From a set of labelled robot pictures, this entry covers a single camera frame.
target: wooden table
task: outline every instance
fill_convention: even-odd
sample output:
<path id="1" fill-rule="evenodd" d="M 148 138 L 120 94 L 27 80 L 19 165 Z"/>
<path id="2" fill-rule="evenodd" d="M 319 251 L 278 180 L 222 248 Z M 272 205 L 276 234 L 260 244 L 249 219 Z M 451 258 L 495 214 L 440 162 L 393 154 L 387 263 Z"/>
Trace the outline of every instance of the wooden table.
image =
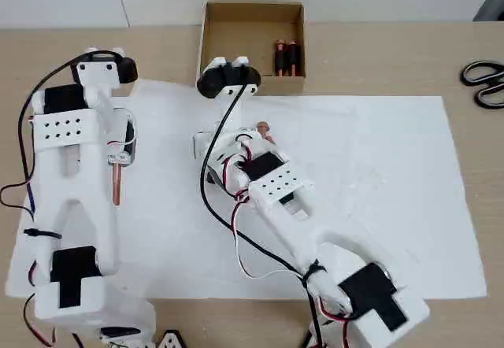
<path id="1" fill-rule="evenodd" d="M 52 68 L 89 45 L 122 46 L 144 78 L 193 83 L 200 27 L 0 31 L 0 183 L 21 179 L 16 138 L 19 108 Z M 308 24 L 307 94 L 441 94 L 480 242 L 489 296 L 431 301 L 432 316 L 397 346 L 504 345 L 504 112 L 473 104 L 458 82 L 474 59 L 504 60 L 500 23 Z M 13 191 L 12 202 L 24 192 Z M 6 279 L 19 213 L 0 208 L 0 282 Z M 309 323 L 306 302 L 157 300 L 157 330 L 178 328 L 194 347 L 296 347 Z M 0 301 L 0 345 L 37 346 L 19 299 Z M 75 346 L 61 332 L 61 345 Z M 85 341 L 86 346 L 99 346 Z"/>

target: white paper sheet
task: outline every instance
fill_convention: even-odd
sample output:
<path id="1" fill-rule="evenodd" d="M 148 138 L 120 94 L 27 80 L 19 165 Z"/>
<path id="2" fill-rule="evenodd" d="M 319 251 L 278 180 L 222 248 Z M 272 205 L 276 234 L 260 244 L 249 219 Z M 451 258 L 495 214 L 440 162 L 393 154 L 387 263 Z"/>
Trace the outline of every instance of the white paper sheet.
<path id="1" fill-rule="evenodd" d="M 202 204 L 191 138 L 214 127 L 221 113 L 217 103 L 192 87 L 145 80 L 115 103 L 133 110 L 139 125 L 135 163 L 123 172 L 117 286 L 151 298 L 304 298 L 291 275 L 244 278 L 231 234 Z M 362 226 L 406 268 L 416 268 L 408 276 L 425 298 L 486 295 L 441 97 L 255 97 L 245 105 L 243 125 L 267 120 L 276 142 L 315 181 L 320 213 L 341 228 Z M 230 215 L 227 196 L 211 187 L 209 198 L 223 216 Z M 71 221 L 64 246 L 93 243 L 94 229 L 82 210 L 74 210 Z M 24 216 L 20 231 L 26 225 Z M 239 226 L 289 258 L 250 210 L 240 212 Z M 8 295 L 32 292 L 29 242 L 18 234 Z M 240 247 L 252 272 L 275 268 L 246 243 Z M 342 274 L 350 271 L 340 253 L 322 254 L 334 257 Z"/>

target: open cardboard box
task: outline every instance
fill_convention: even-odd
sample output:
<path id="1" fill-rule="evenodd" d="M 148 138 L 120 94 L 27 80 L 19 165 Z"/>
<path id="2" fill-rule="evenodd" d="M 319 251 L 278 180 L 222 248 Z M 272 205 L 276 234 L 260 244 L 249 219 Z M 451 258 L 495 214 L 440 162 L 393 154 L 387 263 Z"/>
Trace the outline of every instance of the open cardboard box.
<path id="1" fill-rule="evenodd" d="M 275 76 L 275 41 L 301 47 L 299 76 Z M 197 77 L 215 57 L 249 58 L 261 74 L 259 94 L 301 94 L 305 83 L 304 12 L 301 3 L 207 2 Z"/>

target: scissors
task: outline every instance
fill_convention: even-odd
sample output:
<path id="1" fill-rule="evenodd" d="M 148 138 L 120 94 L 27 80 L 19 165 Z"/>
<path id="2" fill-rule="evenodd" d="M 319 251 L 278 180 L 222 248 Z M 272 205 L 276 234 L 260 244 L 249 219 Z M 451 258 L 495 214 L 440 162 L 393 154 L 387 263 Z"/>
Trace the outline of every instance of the scissors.
<path id="1" fill-rule="evenodd" d="M 469 73 L 475 68 L 484 68 L 490 70 L 490 73 L 470 78 Z M 500 102 L 492 102 L 488 95 L 496 94 L 504 90 L 504 65 L 495 61 L 474 61 L 469 63 L 460 71 L 460 81 L 468 86 L 480 86 L 486 84 L 487 87 L 481 88 L 474 94 L 474 102 L 481 108 L 501 109 L 504 108 L 504 95 Z"/>

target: copper pin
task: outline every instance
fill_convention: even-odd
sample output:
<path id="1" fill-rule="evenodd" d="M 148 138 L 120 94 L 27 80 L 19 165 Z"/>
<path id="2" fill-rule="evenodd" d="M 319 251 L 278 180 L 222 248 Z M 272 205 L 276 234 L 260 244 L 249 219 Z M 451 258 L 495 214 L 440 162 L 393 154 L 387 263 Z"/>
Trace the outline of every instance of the copper pin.
<path id="1" fill-rule="evenodd" d="M 112 201 L 115 206 L 120 204 L 120 182 L 122 179 L 122 167 L 118 163 L 114 163 L 112 166 Z"/>
<path id="2" fill-rule="evenodd" d="M 269 134 L 269 125 L 266 121 L 260 121 L 257 125 L 257 130 L 263 139 L 270 141 L 273 145 L 276 145 L 272 136 Z"/>

